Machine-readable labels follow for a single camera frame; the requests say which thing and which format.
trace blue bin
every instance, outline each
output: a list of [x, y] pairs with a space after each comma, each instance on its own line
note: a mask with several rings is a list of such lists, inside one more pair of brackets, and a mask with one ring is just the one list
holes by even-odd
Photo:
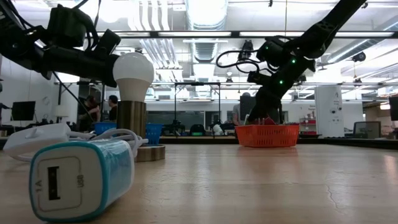
[[145, 128], [145, 138], [149, 140], [148, 144], [158, 145], [162, 134], [163, 124], [147, 124]]
[[106, 130], [116, 128], [115, 122], [97, 122], [94, 124], [95, 134], [99, 135], [104, 133]]

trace orange basket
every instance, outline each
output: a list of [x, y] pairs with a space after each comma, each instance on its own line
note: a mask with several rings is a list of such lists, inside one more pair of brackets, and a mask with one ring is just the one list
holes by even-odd
[[239, 144], [249, 147], [289, 147], [297, 144], [299, 125], [246, 125], [238, 126]]

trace usb port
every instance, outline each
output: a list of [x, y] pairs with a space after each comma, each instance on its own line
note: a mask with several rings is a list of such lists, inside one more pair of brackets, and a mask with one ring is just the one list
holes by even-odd
[[58, 196], [58, 171], [60, 167], [48, 167], [49, 173], [49, 200], [60, 200]]

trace robotic arm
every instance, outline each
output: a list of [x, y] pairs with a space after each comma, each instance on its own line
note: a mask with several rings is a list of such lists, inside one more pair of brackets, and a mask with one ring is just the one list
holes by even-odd
[[271, 76], [262, 75], [259, 67], [253, 60], [238, 62], [256, 65], [257, 71], [249, 72], [248, 82], [262, 85], [256, 94], [256, 105], [248, 118], [254, 121], [257, 118], [268, 117], [268, 111], [276, 110], [280, 105], [280, 99], [293, 86], [301, 74], [310, 69], [315, 72], [315, 58], [321, 57], [331, 44], [337, 31], [350, 19], [350, 17], [366, 2], [366, 0], [340, 0], [340, 2], [320, 22], [317, 22], [301, 37], [283, 42], [281, 36], [268, 37], [266, 42], [257, 52], [256, 57], [260, 62], [267, 62], [266, 69]]
[[[11, 1], [0, 1], [0, 54], [48, 80], [52, 72], [63, 72], [116, 87], [112, 70], [119, 56], [111, 53], [121, 38], [109, 29], [99, 38], [91, 18], [79, 8], [53, 8], [47, 30], [42, 26], [24, 27]], [[86, 35], [89, 47], [76, 49], [83, 46]], [[45, 46], [40, 47], [38, 40]]]

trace table surface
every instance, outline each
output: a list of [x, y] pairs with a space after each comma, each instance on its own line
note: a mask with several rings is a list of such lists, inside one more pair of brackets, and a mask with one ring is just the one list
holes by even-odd
[[[397, 223], [398, 151], [328, 145], [167, 145], [92, 223]], [[29, 165], [0, 152], [0, 222], [42, 223]]]

